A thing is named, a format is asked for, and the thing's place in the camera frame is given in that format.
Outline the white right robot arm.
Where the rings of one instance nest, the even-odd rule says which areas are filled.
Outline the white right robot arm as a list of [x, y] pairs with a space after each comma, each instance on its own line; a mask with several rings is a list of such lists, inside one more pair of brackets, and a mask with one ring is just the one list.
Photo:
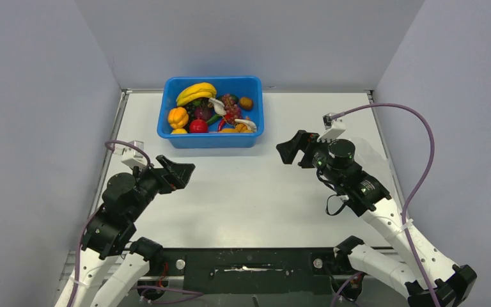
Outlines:
[[406, 298], [409, 306], [459, 306], [468, 298], [477, 279], [474, 269], [445, 256], [403, 216], [389, 191], [355, 161], [353, 142], [321, 141], [316, 133], [298, 130], [276, 149], [284, 164], [292, 164], [303, 152], [299, 166], [316, 169], [318, 179], [343, 197], [343, 204], [402, 259], [396, 261], [350, 236], [334, 248], [337, 270], [373, 276]]

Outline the yellow bell pepper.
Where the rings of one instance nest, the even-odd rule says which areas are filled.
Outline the yellow bell pepper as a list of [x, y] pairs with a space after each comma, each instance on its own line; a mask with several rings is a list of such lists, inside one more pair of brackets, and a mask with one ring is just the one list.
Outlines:
[[184, 107], [176, 107], [169, 111], [168, 123], [172, 129], [182, 129], [189, 122], [189, 114]]

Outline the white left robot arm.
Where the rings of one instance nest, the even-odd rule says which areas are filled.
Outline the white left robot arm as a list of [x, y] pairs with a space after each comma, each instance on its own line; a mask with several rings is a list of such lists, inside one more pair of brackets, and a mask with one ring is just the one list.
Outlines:
[[163, 155], [160, 167], [133, 162], [113, 175], [102, 204], [81, 231], [75, 266], [56, 306], [117, 306], [152, 264], [162, 263], [162, 246], [145, 237], [132, 240], [135, 222], [158, 194], [189, 183], [195, 165]]

